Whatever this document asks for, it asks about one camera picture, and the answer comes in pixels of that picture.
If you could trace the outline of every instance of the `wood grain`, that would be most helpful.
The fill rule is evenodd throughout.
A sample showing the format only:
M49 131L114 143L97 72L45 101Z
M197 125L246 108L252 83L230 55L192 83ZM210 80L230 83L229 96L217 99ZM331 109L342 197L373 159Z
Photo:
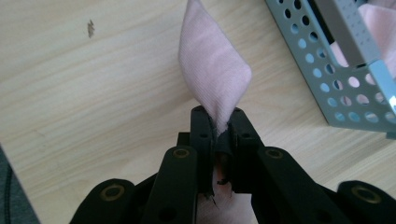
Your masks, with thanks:
M0 142L42 223L68 223L104 180L154 174L190 128L197 102L177 61L186 3L0 2ZM396 143L328 126L265 3L203 3L252 67L238 106L262 141L330 189L359 179L396 197Z

